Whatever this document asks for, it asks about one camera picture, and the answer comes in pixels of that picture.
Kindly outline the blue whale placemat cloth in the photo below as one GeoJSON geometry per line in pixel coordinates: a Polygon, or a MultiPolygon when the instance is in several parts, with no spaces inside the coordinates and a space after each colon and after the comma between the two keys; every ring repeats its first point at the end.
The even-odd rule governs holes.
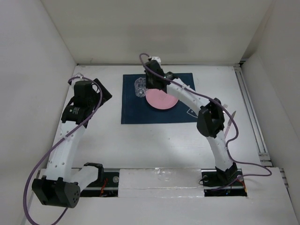
{"type": "Polygon", "coordinates": [[[121,124],[166,124],[196,122],[197,115],[181,101],[170,109],[152,107],[146,97],[135,94],[135,84],[146,78],[145,74],[123,75],[121,124]]]}

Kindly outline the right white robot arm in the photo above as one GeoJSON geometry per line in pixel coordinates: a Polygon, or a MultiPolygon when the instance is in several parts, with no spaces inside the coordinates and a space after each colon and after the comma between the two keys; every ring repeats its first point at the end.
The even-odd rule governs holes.
{"type": "Polygon", "coordinates": [[[159,57],[150,57],[145,63],[146,88],[158,89],[184,103],[197,114],[197,130],[205,136],[215,158],[217,177],[223,184],[230,183],[237,172],[226,150],[224,114],[221,102],[215,98],[200,97],[172,72],[165,73],[159,57]]]}

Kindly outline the pink plastic knife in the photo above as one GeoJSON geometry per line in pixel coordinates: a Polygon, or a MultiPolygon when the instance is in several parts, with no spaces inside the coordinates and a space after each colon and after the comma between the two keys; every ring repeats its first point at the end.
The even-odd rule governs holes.
{"type": "MultiPolygon", "coordinates": [[[[231,117],[234,118],[235,114],[236,114],[236,111],[234,111],[234,112],[231,114],[231,117]]],[[[228,123],[227,123],[227,127],[226,127],[226,130],[225,130],[225,133],[224,133],[224,134],[225,134],[225,138],[226,138],[227,135],[228,135],[228,132],[229,132],[229,130],[230,130],[231,125],[232,125],[232,120],[229,119],[229,121],[228,121],[228,123]]]]}

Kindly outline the pink plastic plate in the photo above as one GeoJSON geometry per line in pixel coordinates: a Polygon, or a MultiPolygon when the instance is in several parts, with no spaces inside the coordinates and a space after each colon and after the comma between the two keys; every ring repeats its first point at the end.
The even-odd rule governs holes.
{"type": "Polygon", "coordinates": [[[149,89],[146,91],[146,101],[150,106],[159,110],[168,110],[173,108],[178,99],[172,95],[166,94],[162,90],[149,89]]]}

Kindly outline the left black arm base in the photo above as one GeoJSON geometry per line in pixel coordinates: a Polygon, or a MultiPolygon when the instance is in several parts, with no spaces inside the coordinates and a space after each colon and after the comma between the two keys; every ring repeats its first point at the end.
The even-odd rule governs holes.
{"type": "Polygon", "coordinates": [[[120,181],[120,169],[104,169],[103,181],[89,184],[80,197],[117,197],[120,181]]]}

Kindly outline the clear plastic cup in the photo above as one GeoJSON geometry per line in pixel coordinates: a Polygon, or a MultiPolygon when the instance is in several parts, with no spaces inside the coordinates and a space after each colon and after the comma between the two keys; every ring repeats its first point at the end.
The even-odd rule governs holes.
{"type": "Polygon", "coordinates": [[[143,98],[146,96],[146,78],[139,77],[135,80],[134,83],[135,87],[135,95],[139,98],[143,98]]]}

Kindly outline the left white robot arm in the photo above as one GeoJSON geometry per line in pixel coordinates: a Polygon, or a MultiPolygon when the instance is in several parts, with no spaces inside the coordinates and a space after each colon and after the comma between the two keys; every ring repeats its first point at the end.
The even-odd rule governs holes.
{"type": "Polygon", "coordinates": [[[69,84],[74,96],[62,113],[59,144],[42,178],[33,180],[32,190],[43,205],[74,208],[88,185],[105,180],[100,163],[85,163],[77,173],[72,173],[72,164],[89,120],[112,95],[98,79],[78,76],[71,78],[69,84]]]}

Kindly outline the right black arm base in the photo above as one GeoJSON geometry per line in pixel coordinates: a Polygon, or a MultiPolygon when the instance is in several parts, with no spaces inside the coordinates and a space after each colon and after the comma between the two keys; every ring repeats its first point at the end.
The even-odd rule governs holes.
{"type": "Polygon", "coordinates": [[[222,181],[216,169],[202,169],[202,178],[198,184],[203,186],[205,197],[230,197],[243,196],[247,197],[247,190],[244,181],[235,180],[239,175],[242,175],[242,170],[238,169],[233,178],[229,181],[222,181]]]}

